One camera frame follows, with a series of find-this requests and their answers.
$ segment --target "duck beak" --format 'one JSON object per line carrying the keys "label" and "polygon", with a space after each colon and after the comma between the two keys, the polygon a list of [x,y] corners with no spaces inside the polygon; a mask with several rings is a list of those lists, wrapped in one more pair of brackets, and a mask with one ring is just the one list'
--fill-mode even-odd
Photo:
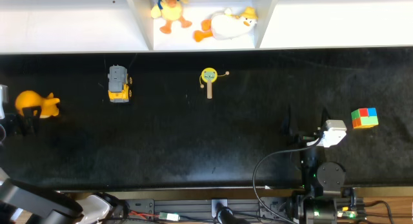
{"label": "duck beak", "polygon": [[169,7],[173,8],[176,6],[176,0],[165,0]]}

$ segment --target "toy cube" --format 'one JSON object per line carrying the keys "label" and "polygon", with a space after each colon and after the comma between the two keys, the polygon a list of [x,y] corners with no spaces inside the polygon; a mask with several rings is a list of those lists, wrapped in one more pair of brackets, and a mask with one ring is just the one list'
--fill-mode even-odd
{"label": "toy cube", "polygon": [[353,128],[371,128],[379,124],[375,108],[359,108],[351,113]]}

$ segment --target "wooden floor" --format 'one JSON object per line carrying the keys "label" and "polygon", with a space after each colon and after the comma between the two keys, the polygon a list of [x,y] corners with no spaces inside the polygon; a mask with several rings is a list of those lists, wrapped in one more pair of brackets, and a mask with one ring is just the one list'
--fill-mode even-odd
{"label": "wooden floor", "polygon": [[[377,197],[377,198],[365,198],[365,203],[370,203],[373,201],[383,200],[386,201],[390,208],[392,209],[392,214],[394,217],[398,216],[413,216],[413,197]],[[368,214],[378,214],[380,216],[386,216],[385,218],[378,217],[368,217],[367,220],[375,224],[378,223],[390,223],[387,218],[387,209],[383,204],[376,205],[374,207],[366,208]],[[20,218],[17,220],[16,224],[24,224],[27,219],[30,217],[31,213],[24,211]],[[394,223],[396,224],[410,224],[413,223],[412,218],[393,218]]]}

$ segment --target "yellow and gray toy truck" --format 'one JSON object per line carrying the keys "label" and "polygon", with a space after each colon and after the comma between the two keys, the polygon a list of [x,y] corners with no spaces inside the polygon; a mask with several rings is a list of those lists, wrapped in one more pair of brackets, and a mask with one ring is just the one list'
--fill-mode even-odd
{"label": "yellow and gray toy truck", "polygon": [[109,68],[109,100],[113,103],[126,103],[132,98],[132,78],[123,66]]}

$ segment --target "orange whale toy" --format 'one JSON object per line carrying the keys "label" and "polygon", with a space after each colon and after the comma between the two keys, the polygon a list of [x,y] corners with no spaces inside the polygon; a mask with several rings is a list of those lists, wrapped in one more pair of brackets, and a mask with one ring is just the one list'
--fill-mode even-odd
{"label": "orange whale toy", "polygon": [[53,93],[46,98],[41,97],[34,91],[24,91],[18,95],[15,100],[15,108],[23,116],[23,109],[29,107],[41,107],[40,118],[59,115],[59,109],[56,106],[60,102],[59,98],[54,98]]}

